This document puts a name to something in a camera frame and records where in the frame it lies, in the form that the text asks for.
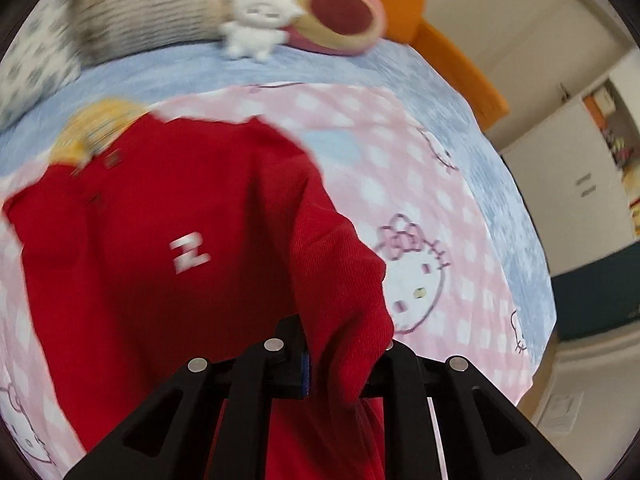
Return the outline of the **pink checked cartoon blanket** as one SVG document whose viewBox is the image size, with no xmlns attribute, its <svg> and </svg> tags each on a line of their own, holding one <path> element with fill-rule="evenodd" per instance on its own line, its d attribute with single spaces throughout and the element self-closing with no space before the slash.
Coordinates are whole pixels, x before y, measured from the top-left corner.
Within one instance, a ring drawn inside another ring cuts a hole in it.
<svg viewBox="0 0 640 480">
<path fill-rule="evenodd" d="M 436 138 L 386 90 L 341 84 L 231 87 L 149 108 L 96 101 L 66 122 L 50 154 L 1 183 L 1 420 L 43 479 L 59 479 L 88 451 L 65 417 L 32 324 L 22 244 L 6 200 L 58 162 L 104 153 L 138 118 L 154 115 L 276 128 L 304 150 L 335 209 L 385 266 L 393 336 L 419 356 L 470 359 L 511 401 L 532 384 L 532 361 L 485 218 Z"/>
</svg>

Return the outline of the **white plush toy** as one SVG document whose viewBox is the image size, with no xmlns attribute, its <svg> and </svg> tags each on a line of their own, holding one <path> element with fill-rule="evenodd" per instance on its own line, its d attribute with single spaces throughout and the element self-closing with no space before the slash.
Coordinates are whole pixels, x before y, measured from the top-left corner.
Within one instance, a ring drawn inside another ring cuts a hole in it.
<svg viewBox="0 0 640 480">
<path fill-rule="evenodd" d="M 298 0 L 226 1 L 231 20 L 219 27 L 219 33 L 229 60 L 268 61 L 277 46 L 288 43 L 288 26 L 305 14 Z"/>
</svg>

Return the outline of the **floral white pillow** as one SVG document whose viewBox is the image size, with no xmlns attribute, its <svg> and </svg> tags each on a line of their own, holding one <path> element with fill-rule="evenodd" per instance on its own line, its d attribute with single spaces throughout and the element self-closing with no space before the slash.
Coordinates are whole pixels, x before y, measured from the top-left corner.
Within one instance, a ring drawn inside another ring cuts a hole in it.
<svg viewBox="0 0 640 480">
<path fill-rule="evenodd" d="M 81 72 L 73 0 L 40 0 L 1 61 L 1 128 L 11 127 Z"/>
</svg>

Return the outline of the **beige plaid pillow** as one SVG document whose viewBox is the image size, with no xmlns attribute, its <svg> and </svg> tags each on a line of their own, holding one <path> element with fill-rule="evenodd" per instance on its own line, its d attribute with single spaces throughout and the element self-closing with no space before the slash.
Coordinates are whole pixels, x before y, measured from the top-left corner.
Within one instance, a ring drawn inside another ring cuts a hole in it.
<svg viewBox="0 0 640 480">
<path fill-rule="evenodd" d="M 73 0 L 73 23 L 88 66 L 172 44 L 213 41 L 230 20 L 227 0 Z"/>
</svg>

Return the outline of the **orange bed frame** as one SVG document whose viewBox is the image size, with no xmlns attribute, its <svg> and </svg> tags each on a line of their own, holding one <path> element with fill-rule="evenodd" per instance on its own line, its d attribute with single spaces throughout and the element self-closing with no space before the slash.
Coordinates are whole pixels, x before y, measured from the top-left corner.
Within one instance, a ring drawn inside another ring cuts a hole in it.
<svg viewBox="0 0 640 480">
<path fill-rule="evenodd" d="M 506 99 L 482 71 L 423 17 L 426 0 L 381 0 L 387 15 L 386 38 L 408 44 L 469 103 L 486 132 L 510 113 Z"/>
</svg>

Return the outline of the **pink bear plush toy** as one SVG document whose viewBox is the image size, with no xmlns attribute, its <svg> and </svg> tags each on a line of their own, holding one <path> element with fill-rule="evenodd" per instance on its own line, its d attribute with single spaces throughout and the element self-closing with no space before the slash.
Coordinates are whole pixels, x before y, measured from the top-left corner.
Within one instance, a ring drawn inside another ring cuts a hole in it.
<svg viewBox="0 0 640 480">
<path fill-rule="evenodd" d="M 303 15 L 285 29 L 288 45 L 328 55 L 358 55 L 385 34 L 381 0 L 296 0 Z"/>
</svg>

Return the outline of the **light blue quilted bedspread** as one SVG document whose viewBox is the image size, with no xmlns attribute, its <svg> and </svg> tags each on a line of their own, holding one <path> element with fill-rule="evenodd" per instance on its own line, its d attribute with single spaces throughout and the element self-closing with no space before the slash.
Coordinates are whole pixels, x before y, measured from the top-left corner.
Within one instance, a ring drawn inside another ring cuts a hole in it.
<svg viewBox="0 0 640 480">
<path fill-rule="evenodd" d="M 540 239 L 508 167 L 454 90 L 408 46 L 388 40 L 353 58 L 282 47 L 265 64 L 227 61 L 218 44 L 185 44 L 86 68 L 1 133 L 1 173 L 12 174 L 50 148 L 67 118 L 104 96 L 156 103 L 174 96 L 275 81 L 356 84 L 390 89 L 436 136 L 462 171 L 483 211 L 509 283 L 535 366 L 556 321 L 551 278 Z"/>
</svg>

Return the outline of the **red knit sweater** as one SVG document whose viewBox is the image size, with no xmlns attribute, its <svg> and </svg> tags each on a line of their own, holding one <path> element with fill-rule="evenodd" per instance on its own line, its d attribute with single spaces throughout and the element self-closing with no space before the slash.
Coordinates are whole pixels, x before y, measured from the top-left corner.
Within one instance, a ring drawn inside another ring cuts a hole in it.
<svg viewBox="0 0 640 480">
<path fill-rule="evenodd" d="M 86 450 L 190 359 L 232 359 L 295 315 L 311 392 L 273 403 L 267 477 L 383 477 L 382 406 L 360 393 L 393 336 L 384 262 L 279 130 L 145 114 L 87 166 L 51 165 L 3 212 Z"/>
</svg>

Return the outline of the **white cabinet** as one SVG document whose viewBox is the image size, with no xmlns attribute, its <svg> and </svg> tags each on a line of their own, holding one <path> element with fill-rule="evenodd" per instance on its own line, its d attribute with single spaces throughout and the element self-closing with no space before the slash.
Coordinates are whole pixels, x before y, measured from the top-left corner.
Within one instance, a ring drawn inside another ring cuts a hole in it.
<svg viewBox="0 0 640 480">
<path fill-rule="evenodd" d="M 552 275 L 634 244 L 638 194 L 624 182 L 639 162 L 639 51 L 503 151 Z"/>
</svg>

